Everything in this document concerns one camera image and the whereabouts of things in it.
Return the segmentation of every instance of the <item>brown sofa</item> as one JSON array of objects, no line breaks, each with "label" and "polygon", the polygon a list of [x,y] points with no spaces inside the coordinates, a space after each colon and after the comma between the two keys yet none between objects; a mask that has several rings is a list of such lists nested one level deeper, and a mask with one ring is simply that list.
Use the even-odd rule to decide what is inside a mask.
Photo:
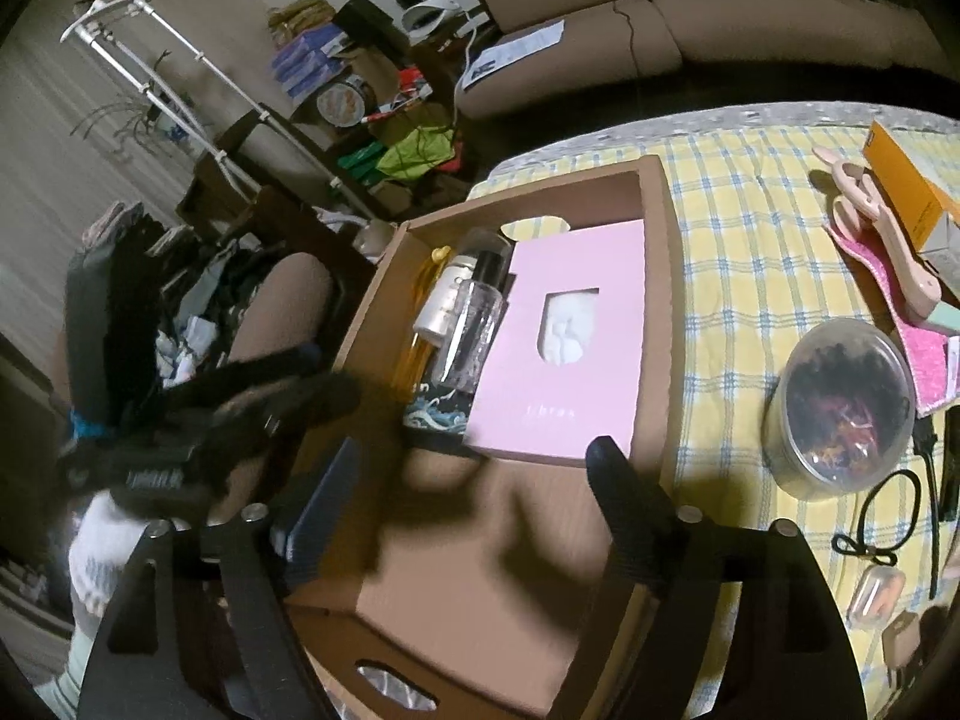
[{"label": "brown sofa", "polygon": [[954,78],[916,10],[868,0],[482,0],[500,42],[563,19],[563,38],[458,95],[491,119],[592,87],[668,76],[684,66],[779,63]]}]

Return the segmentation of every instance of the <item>drying rack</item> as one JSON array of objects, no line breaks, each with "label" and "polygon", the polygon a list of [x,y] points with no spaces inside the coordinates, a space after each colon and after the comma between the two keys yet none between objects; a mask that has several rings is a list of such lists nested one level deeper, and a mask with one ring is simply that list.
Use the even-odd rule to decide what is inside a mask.
[{"label": "drying rack", "polygon": [[[310,151],[307,146],[304,146],[304,143],[301,143],[301,140],[288,129],[286,122],[282,122],[277,115],[241,89],[233,79],[210,61],[204,52],[187,40],[184,35],[176,30],[171,23],[167,22],[160,13],[157,13],[157,9],[152,6],[151,1],[152,0],[90,1],[86,12],[64,30],[64,34],[61,35],[61,43],[72,35],[79,37],[96,55],[99,55],[99,57],[117,71],[123,79],[133,85],[133,88],[137,90],[138,94],[143,95],[143,97],[150,101],[151,105],[155,105],[156,108],[169,116],[176,124],[179,124],[187,135],[193,138],[196,143],[199,143],[203,149],[213,157],[220,171],[223,173],[224,179],[227,180],[227,183],[229,183],[232,189],[234,189],[237,194],[240,194],[246,201],[252,201],[263,189],[261,184],[246,172],[243,167],[237,165],[237,162],[232,160],[229,154],[227,154],[227,151],[218,148],[216,143],[206,136],[203,124],[200,124],[200,121],[190,107],[184,102],[181,96],[173,90],[170,84],[164,80],[163,76],[138,56],[133,49],[119,40],[116,35],[113,34],[112,30],[109,29],[109,25],[123,18],[133,18],[140,14],[149,16],[173,35],[181,44],[184,44],[184,47],[192,53],[197,62],[207,66],[220,81],[223,81],[224,84],[227,84],[237,95],[240,95],[240,97],[256,111],[259,120],[263,124],[270,127],[274,132],[277,132],[287,143],[291,143],[291,145],[296,148],[296,151],[299,151],[302,156],[326,177],[330,186],[343,193],[347,199],[347,203],[352,206],[357,213],[364,215],[366,218],[376,217],[376,214],[373,213],[371,207],[364,201],[363,197],[360,196],[357,191],[354,191],[354,189],[349,186],[349,183],[344,182],[337,176],[330,167],[320,161],[313,151]],[[141,80],[137,77],[138,74],[146,76],[147,80]],[[158,94],[154,87],[160,90],[161,94]]]}]

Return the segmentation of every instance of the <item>black bottle cap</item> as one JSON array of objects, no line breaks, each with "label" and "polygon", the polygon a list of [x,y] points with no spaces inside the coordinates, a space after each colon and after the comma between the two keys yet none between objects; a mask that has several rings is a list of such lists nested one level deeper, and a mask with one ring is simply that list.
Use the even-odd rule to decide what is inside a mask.
[{"label": "black bottle cap", "polygon": [[499,288],[502,268],[502,256],[495,251],[482,251],[477,255],[477,264],[473,268],[473,280]]}]

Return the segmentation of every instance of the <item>plastic food tub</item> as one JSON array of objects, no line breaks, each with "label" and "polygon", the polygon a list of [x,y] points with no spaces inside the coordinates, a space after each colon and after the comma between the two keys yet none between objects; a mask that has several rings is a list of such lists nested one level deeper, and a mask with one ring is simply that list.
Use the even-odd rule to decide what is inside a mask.
[{"label": "plastic food tub", "polygon": [[767,466],[805,501],[872,488],[901,459],[916,396],[904,357],[858,319],[815,327],[790,354],[764,428]]}]

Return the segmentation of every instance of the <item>black cable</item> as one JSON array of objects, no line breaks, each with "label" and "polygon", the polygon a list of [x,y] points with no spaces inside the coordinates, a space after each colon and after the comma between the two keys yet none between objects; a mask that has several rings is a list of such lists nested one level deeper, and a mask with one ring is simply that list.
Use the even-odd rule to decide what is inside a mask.
[{"label": "black cable", "polygon": [[926,467],[926,485],[930,488],[930,600],[937,597],[937,577],[940,571],[940,513],[937,505],[937,474],[933,467],[933,447],[937,434],[933,432],[933,417],[925,416],[913,423],[913,451],[923,458]]},{"label": "black cable", "polygon": [[[883,490],[887,482],[896,476],[905,476],[913,483],[913,514],[910,515],[910,527],[907,528],[906,535],[893,546],[873,546],[872,544],[867,543],[864,533],[867,523],[867,509],[869,509],[870,504],[874,502],[874,498],[877,497],[877,493],[879,493],[880,490]],[[867,497],[863,502],[863,507],[860,509],[860,517],[856,523],[856,539],[847,536],[846,533],[834,533],[833,538],[830,541],[830,546],[833,547],[834,552],[837,552],[840,555],[847,555],[850,557],[870,557],[870,560],[875,562],[877,565],[896,565],[896,551],[899,550],[901,546],[904,546],[907,541],[909,541],[910,536],[913,536],[913,532],[917,528],[917,521],[920,519],[920,498],[922,497],[923,486],[920,484],[920,477],[917,476],[917,474],[910,469],[898,469],[894,471],[875,488],[870,490],[870,493],[867,493]]]},{"label": "black cable", "polygon": [[640,95],[640,60],[637,59],[637,50],[634,48],[634,40],[637,37],[637,33],[634,30],[634,22],[630,18],[629,13],[624,13],[622,10],[617,10],[617,0],[613,1],[613,12],[623,16],[627,20],[627,26],[630,28],[630,59],[634,60],[634,88],[637,90],[637,117],[639,119],[643,118],[643,95]]}]

